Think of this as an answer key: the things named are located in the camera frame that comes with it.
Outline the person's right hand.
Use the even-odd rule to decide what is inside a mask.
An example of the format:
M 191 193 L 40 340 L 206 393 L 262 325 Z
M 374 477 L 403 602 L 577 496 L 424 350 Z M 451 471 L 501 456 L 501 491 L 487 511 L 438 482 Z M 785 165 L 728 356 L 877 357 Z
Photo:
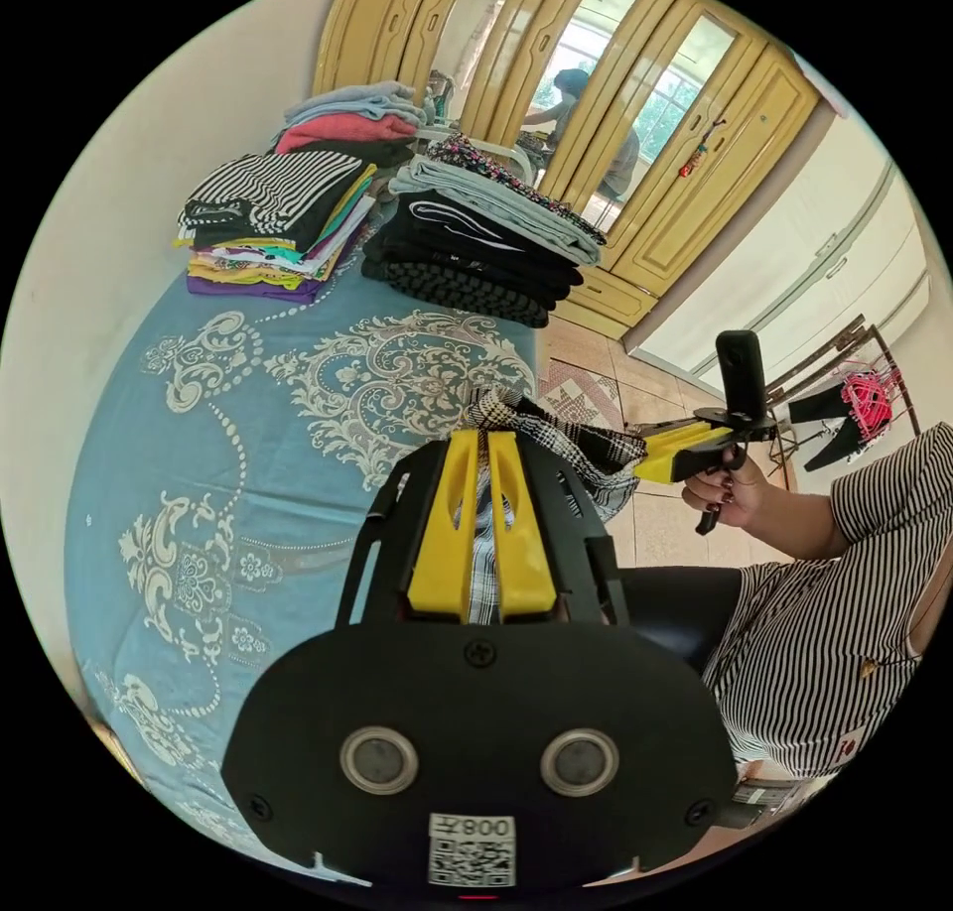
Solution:
M 757 463 L 726 455 L 721 465 L 688 478 L 681 489 L 685 504 L 702 514 L 718 516 L 718 523 L 746 529 L 756 520 L 771 485 Z

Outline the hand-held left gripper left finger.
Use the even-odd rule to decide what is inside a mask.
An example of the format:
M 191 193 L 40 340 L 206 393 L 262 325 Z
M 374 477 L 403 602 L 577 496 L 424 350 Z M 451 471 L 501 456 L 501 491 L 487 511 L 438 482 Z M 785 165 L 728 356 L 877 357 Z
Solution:
M 462 430 L 446 444 L 407 591 L 422 615 L 469 618 L 478 488 L 478 433 Z

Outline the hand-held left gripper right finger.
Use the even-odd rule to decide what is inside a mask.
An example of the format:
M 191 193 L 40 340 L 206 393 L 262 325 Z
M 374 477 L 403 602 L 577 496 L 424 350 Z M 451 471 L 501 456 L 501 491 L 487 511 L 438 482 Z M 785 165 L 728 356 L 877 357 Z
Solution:
M 489 433 L 487 450 L 499 619 L 548 615 L 556 589 L 516 435 Z

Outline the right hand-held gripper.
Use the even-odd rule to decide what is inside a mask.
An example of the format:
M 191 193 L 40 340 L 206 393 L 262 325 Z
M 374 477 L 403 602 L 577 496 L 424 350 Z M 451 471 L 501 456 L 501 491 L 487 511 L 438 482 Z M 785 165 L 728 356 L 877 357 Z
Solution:
M 771 414 L 754 417 L 729 409 L 695 412 L 699 422 L 679 425 L 645 438 L 646 455 L 633 476 L 652 483 L 685 482 L 717 474 L 719 484 L 732 481 L 748 457 L 751 444 L 770 443 L 777 435 Z

